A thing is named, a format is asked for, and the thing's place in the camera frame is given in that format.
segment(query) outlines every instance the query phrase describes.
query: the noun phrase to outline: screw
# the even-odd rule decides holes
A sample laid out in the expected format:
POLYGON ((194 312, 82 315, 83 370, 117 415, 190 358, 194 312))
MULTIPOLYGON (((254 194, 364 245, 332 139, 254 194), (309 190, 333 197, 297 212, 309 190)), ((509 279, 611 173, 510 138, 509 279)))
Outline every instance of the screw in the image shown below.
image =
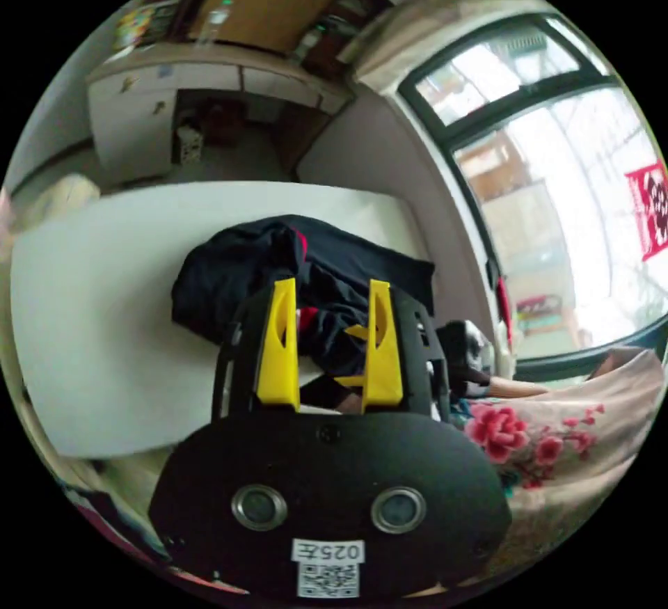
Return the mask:
POLYGON ((332 424, 321 426, 318 430, 318 439, 325 444, 336 444, 341 439, 341 430, 332 424))
POLYGON ((477 556, 478 558, 484 558, 489 554, 490 548, 491 545, 488 541, 482 540, 476 542, 476 544, 473 546, 473 555, 477 556))

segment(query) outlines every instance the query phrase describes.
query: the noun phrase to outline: window frame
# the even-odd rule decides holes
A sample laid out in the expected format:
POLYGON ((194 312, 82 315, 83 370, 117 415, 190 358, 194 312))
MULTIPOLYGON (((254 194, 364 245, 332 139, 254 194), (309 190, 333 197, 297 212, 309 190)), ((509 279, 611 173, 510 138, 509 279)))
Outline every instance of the window frame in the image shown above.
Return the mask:
MULTIPOLYGON (((584 53, 548 23, 548 18, 557 20, 574 35, 582 38, 563 17, 552 11, 505 17, 480 27, 446 46, 409 73, 398 88, 399 96, 406 102, 413 115, 424 125, 463 192, 487 253, 488 277, 492 290, 496 290, 498 279, 503 278, 504 274, 478 199, 463 171, 457 166, 454 153, 486 134, 502 129, 515 119, 562 99, 604 88, 619 88, 624 91, 623 84, 613 72, 604 74, 598 70, 584 53), (538 28, 578 62, 579 70, 558 74, 539 80, 532 85, 522 86, 515 92, 489 102, 449 125, 444 124, 418 91, 418 84, 462 52, 506 31, 512 31, 518 26, 538 28)), ((590 46, 586 39, 583 39, 583 43, 590 46)), ((614 346, 637 345, 654 349, 661 355, 667 344, 668 316, 608 345, 570 354, 520 359, 517 364, 516 377, 538 382, 567 379, 595 370, 614 346)))

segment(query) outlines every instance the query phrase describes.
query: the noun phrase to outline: yellow bracket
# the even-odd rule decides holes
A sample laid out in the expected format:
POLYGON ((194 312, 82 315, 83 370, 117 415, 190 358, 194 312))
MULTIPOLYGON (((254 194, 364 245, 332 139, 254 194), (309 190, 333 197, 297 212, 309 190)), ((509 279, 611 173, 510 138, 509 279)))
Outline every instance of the yellow bracket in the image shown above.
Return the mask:
POLYGON ((404 397, 397 328, 392 313, 390 285, 371 280, 367 360, 362 412, 369 405, 396 407, 404 397))
POLYGON ((366 341, 369 339, 369 329, 366 329, 364 326, 360 326, 360 324, 350 326, 350 328, 346 329, 346 333, 348 333, 348 335, 352 335, 354 338, 359 338, 360 340, 366 341))
POLYGON ((353 377, 335 377, 334 378, 341 386, 346 388, 354 388, 356 386, 364 386, 364 375, 359 374, 353 377))
POLYGON ((290 405, 299 411, 296 320, 294 278, 276 282, 262 348, 257 397, 264 405, 290 405))

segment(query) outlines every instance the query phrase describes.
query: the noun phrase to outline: white cabinet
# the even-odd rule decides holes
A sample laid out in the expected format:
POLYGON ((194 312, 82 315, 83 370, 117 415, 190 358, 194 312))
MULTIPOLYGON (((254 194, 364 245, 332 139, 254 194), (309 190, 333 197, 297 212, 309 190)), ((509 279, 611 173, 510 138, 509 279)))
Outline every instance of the white cabinet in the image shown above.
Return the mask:
POLYGON ((346 97, 323 90, 320 109, 328 115, 335 115, 347 102, 346 97))
POLYGON ((180 64, 181 89, 241 91, 241 70, 227 64, 180 64))
POLYGON ((179 87, 179 64, 158 64, 115 73, 90 85, 91 103, 106 101, 120 94, 146 94, 179 87))
POLYGON ((305 82, 255 68, 244 68, 244 89, 251 94, 271 96, 310 108, 315 108, 320 99, 319 92, 305 82))
POLYGON ((176 89, 100 98, 95 87, 90 88, 90 124, 109 184, 169 173, 176 89))

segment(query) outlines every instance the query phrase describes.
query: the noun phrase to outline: red sign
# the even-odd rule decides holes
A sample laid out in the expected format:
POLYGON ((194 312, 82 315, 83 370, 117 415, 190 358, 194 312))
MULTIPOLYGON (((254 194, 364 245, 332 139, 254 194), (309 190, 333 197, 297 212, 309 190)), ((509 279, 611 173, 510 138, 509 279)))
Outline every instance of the red sign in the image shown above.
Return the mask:
POLYGON ((668 247, 668 173, 662 161, 626 173, 633 196, 642 260, 668 247))

